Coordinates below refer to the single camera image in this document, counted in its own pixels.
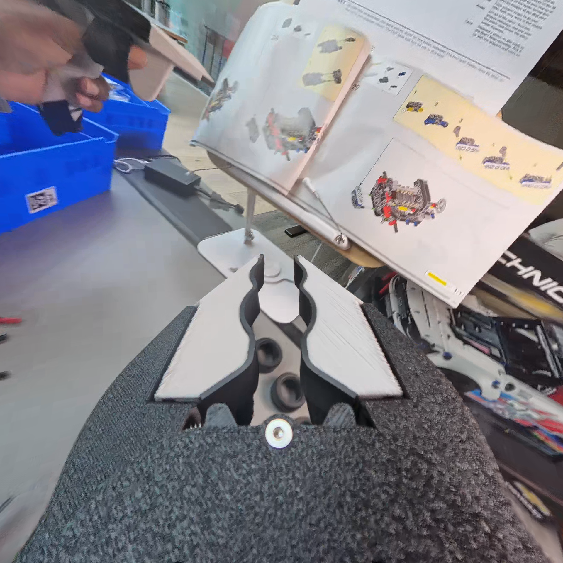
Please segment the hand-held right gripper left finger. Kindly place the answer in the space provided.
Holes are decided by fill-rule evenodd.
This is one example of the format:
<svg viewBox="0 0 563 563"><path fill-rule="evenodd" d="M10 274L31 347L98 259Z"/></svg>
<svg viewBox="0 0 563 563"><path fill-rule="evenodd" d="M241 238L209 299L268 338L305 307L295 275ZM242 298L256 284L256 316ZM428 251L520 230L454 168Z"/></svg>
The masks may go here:
<svg viewBox="0 0 563 563"><path fill-rule="evenodd" d="M206 401L238 377L257 383L253 323L264 255L251 258L195 306L154 393L155 401Z"/></svg>

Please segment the black power adapter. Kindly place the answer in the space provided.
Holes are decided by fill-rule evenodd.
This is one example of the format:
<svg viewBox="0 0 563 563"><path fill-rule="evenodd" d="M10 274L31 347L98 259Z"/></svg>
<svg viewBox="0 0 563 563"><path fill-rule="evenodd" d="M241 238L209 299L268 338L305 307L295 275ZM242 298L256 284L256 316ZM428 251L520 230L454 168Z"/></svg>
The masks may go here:
<svg viewBox="0 0 563 563"><path fill-rule="evenodd" d="M144 179L181 198L192 196L201 187L201 178L172 158L158 158L145 164Z"/></svg>

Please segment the person's left hand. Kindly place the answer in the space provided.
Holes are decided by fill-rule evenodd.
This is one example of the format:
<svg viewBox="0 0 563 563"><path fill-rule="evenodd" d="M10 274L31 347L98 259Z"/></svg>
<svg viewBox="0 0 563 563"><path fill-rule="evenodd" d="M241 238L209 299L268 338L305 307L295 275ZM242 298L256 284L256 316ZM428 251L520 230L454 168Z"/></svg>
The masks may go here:
<svg viewBox="0 0 563 563"><path fill-rule="evenodd" d="M45 100L47 79L82 48L81 28L38 1L1 1L1 112L9 102L37 106ZM129 70L147 64L144 51L133 46ZM82 110L99 112L108 99L103 76L82 78L75 95Z"/></svg>

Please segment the instruction booklet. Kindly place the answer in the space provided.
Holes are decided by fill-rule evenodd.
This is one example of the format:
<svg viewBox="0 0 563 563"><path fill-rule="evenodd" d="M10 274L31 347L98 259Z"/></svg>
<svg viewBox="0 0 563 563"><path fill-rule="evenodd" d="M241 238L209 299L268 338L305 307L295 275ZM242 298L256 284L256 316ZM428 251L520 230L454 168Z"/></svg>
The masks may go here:
<svg viewBox="0 0 563 563"><path fill-rule="evenodd" d="M562 150L496 115L562 1L269 2L191 144L456 307L562 190Z"/></svg>

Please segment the toy car box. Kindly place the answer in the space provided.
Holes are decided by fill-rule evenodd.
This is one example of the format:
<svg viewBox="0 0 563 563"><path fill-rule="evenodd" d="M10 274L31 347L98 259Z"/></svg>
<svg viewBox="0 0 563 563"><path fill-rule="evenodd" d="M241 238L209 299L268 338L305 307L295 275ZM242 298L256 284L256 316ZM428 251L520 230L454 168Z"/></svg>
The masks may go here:
<svg viewBox="0 0 563 563"><path fill-rule="evenodd" d="M534 220L457 307L386 266L343 279L454 385L518 500L561 522L562 217Z"/></svg>

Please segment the blue plastic bin white tag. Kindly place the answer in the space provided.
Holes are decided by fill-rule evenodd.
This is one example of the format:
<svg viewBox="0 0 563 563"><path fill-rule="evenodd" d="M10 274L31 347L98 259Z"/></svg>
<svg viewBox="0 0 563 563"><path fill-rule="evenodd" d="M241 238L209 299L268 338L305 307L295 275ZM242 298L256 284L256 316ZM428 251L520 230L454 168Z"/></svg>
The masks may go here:
<svg viewBox="0 0 563 563"><path fill-rule="evenodd" d="M84 119L55 136L37 109L1 113L1 233L108 191L118 134Z"/></svg>

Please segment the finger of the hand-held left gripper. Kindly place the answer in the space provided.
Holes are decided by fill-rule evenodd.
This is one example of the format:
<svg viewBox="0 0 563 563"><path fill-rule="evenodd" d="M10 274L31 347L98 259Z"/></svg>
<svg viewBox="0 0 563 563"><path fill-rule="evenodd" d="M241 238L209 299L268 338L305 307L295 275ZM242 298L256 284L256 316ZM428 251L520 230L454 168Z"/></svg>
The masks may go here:
<svg viewBox="0 0 563 563"><path fill-rule="evenodd" d="M196 82L215 84L200 60L157 26L150 27L148 40L135 38L135 45L146 54L147 64L130 71L130 87L143 101L154 101L158 97L174 69Z"/></svg>

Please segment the white book stand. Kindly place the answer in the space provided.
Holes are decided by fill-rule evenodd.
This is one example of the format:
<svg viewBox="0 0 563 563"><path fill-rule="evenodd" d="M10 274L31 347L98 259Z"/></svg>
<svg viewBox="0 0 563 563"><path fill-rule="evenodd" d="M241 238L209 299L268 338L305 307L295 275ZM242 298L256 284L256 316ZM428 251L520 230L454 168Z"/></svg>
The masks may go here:
<svg viewBox="0 0 563 563"><path fill-rule="evenodd" d="M333 222L326 211L321 210L320 200L312 194L306 196L305 203L301 203L295 196L284 196L214 153L208 151L207 154L215 167L247 189L247 216L243 228L204 239L198 243L198 252L227 278L251 258L264 255L264 286L260 292L260 306L261 311L272 321L292 323L299 315L299 297L294 285L293 259L252 228L257 196L290 216L321 243L332 247L350 262L367 268L384 265L361 246L350 241L344 229Z"/></svg>

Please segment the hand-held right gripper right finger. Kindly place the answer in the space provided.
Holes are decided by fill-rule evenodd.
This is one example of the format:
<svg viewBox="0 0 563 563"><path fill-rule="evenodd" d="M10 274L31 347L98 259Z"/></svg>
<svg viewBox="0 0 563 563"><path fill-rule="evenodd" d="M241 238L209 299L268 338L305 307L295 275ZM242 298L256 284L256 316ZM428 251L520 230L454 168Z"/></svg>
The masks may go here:
<svg viewBox="0 0 563 563"><path fill-rule="evenodd" d="M294 282L306 325L301 343L306 372L353 400L403 397L363 301L300 255L294 259Z"/></svg>

